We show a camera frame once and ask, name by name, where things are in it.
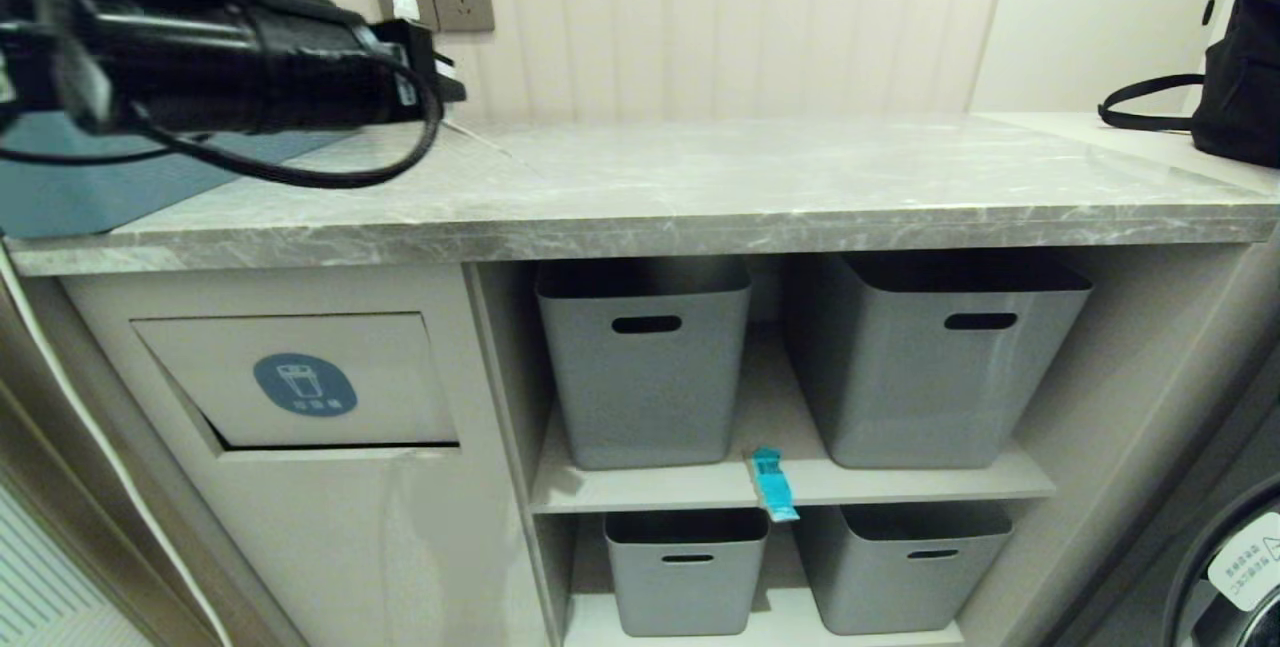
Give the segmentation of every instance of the black device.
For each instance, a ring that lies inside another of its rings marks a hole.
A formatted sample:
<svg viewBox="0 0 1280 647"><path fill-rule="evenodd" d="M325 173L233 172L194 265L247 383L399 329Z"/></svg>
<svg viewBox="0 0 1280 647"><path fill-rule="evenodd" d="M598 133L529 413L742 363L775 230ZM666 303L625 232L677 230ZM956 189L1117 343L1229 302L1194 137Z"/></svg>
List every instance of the black device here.
<svg viewBox="0 0 1280 647"><path fill-rule="evenodd" d="M160 145L104 158L0 149L0 158L64 167L173 151L288 184L367 187L416 164L443 102L466 97L436 72L444 58L430 31L403 20L371 27L329 0L0 0L0 132L23 111L60 109L88 133ZM356 173L260 163L201 137L408 120L424 126L415 149Z"/></svg>

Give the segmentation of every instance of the white wall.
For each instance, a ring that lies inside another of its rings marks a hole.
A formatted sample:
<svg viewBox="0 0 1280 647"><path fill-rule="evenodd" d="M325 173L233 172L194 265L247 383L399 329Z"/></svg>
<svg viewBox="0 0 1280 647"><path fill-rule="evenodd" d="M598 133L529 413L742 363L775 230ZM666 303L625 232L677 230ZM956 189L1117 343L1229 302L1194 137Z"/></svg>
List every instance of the white wall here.
<svg viewBox="0 0 1280 647"><path fill-rule="evenodd" d="M1000 0L973 109L1092 110L1132 82L1194 72L1210 38L1206 1ZM1133 106L1181 102L1171 94Z"/></svg>
<svg viewBox="0 0 1280 647"><path fill-rule="evenodd" d="M378 18L375 0L335 0ZM995 0L494 0L440 36L463 117L636 120L960 111Z"/></svg>

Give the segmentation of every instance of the cabinet shelf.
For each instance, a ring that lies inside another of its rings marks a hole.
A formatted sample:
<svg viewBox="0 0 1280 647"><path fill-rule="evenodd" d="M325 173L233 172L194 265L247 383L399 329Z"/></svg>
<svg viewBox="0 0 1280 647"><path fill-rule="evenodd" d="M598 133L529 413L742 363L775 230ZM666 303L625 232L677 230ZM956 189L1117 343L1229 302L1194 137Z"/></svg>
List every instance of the cabinet shelf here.
<svg viewBox="0 0 1280 647"><path fill-rule="evenodd" d="M608 550L598 519L585 520L577 542L573 593L564 647L963 647L964 634L951 623L937 632L841 637L827 632L787 527L774 525L764 551L760 587L746 632L724 637L637 638L622 632L609 577Z"/></svg>
<svg viewBox="0 0 1280 647"><path fill-rule="evenodd" d="M531 496L538 514L749 507L758 504L745 455L782 451L796 505L1048 497L1052 480L1010 443L987 469L845 469L827 451L776 329L750 333L742 356L733 447L717 464L582 470L553 415Z"/></svg>

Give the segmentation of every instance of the gray marble countertop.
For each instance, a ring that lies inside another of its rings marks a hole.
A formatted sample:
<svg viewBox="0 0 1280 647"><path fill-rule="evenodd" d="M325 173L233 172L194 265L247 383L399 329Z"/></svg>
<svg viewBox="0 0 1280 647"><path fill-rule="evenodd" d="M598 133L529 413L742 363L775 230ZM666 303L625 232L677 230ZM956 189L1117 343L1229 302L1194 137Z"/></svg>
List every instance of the gray marble countertop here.
<svg viewBox="0 0 1280 647"><path fill-rule="evenodd" d="M442 129L355 192L239 179L87 237L10 240L28 275L593 256L1257 242L1280 173L1094 115ZM416 126L291 164L357 169Z"/></svg>

